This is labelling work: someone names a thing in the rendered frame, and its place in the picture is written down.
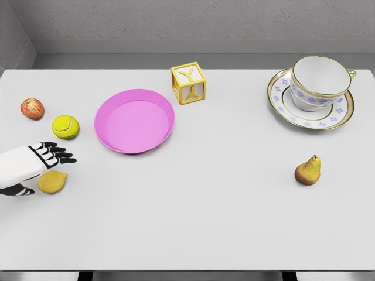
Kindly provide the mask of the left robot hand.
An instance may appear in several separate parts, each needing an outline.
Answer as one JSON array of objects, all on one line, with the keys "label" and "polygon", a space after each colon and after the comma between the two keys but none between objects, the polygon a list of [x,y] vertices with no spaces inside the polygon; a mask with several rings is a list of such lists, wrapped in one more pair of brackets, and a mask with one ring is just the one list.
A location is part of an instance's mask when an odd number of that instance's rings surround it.
[{"label": "left robot hand", "polygon": [[45,171],[64,163],[75,163],[66,148],[55,142],[38,142],[0,153],[0,194],[28,196],[35,193],[22,182],[35,178]]}]

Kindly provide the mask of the yellow lemon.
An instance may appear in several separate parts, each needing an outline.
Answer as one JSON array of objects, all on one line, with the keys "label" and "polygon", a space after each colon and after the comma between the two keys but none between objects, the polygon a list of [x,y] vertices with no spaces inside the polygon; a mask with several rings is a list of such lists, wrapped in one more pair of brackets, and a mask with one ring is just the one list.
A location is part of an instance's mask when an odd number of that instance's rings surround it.
[{"label": "yellow lemon", "polygon": [[43,173],[37,181],[37,186],[40,191],[52,194],[61,190],[66,182],[68,174],[59,171],[49,171]]}]

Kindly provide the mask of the pink plate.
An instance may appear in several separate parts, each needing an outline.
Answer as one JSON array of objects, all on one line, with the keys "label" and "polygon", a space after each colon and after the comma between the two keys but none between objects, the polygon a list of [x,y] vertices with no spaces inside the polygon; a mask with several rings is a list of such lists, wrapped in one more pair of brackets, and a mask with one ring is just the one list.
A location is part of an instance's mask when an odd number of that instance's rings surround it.
[{"label": "pink plate", "polygon": [[136,154],[160,145],[172,132],[172,104],[157,92],[132,89],[106,100],[94,118],[94,130],[106,147]]}]

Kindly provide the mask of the red apple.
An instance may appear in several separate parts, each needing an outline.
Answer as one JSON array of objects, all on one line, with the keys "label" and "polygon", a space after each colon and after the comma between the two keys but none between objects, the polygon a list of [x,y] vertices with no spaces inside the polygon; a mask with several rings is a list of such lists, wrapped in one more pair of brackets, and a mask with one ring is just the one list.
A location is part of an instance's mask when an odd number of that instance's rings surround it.
[{"label": "red apple", "polygon": [[21,113],[32,120],[39,120],[44,116],[45,108],[36,98],[27,98],[20,105]]}]

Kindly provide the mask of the yellow-green tennis ball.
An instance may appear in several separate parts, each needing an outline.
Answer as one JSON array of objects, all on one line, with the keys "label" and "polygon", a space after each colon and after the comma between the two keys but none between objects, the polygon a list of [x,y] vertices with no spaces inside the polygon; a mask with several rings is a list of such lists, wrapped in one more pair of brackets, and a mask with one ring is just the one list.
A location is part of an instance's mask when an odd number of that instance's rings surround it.
[{"label": "yellow-green tennis ball", "polygon": [[71,115],[60,115],[52,123],[52,131],[60,139],[72,139],[79,130],[77,119]]}]

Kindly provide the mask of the yellow letter block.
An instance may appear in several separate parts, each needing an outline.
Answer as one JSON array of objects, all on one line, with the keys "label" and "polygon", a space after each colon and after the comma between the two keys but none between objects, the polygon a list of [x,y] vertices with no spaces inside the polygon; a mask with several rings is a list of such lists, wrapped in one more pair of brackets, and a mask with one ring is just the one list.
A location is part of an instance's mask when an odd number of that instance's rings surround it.
[{"label": "yellow letter block", "polygon": [[172,89],[180,105],[205,99],[206,77],[197,62],[171,68]]}]

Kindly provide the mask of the white floral saucer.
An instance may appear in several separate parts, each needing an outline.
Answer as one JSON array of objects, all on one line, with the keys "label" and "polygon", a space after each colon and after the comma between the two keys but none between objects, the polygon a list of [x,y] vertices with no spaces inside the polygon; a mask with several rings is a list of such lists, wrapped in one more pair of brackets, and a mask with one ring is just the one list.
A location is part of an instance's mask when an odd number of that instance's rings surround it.
[{"label": "white floral saucer", "polygon": [[298,108],[290,89],[292,69],[279,71],[270,80],[267,88],[268,99],[273,109],[288,122],[312,130],[329,130],[345,124],[353,115],[354,100],[350,92],[328,107],[314,112]]}]

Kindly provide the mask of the brown-yellow pear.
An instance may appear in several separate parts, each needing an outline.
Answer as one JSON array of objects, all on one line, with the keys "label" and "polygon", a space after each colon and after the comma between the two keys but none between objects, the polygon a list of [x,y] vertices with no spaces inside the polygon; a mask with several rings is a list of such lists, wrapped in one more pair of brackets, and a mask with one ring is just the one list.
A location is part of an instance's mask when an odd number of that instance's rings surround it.
[{"label": "brown-yellow pear", "polygon": [[297,182],[311,186],[315,184],[321,175],[321,159],[313,155],[307,162],[300,164],[295,169],[295,179]]}]

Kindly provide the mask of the white floral teacup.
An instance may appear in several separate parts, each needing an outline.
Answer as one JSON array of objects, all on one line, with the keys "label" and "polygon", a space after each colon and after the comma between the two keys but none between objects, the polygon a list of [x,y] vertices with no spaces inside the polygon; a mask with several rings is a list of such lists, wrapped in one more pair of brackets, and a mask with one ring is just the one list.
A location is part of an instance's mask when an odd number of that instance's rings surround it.
[{"label": "white floral teacup", "polygon": [[298,108],[314,112],[327,107],[348,91],[357,73],[324,56],[306,56],[293,66],[290,89]]}]

